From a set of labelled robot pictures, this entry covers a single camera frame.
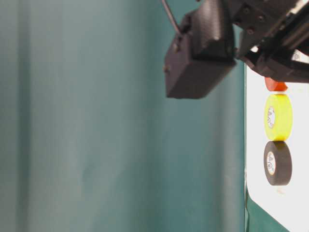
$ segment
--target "teal backdrop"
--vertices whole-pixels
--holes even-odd
[[[173,35],[159,0],[0,0],[1,231],[244,230],[243,65],[167,99]]]

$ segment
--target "white board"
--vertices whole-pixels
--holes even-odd
[[[269,95],[264,77],[247,68],[246,172],[250,197],[291,232],[309,232],[309,84],[287,83],[293,128],[285,141],[293,173],[287,186],[271,186],[264,172],[264,108]]]

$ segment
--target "yellow tape roll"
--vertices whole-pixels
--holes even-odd
[[[285,141],[290,136],[293,111],[290,99],[285,94],[270,95],[264,112],[266,135],[271,141]]]

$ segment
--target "black tape roll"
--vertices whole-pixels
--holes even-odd
[[[292,177],[292,159],[285,142],[268,142],[264,151],[264,169],[268,182],[287,185]]]

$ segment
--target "orange object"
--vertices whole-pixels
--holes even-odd
[[[265,84],[269,91],[286,91],[288,89],[284,82],[274,81],[270,77],[265,77]]]

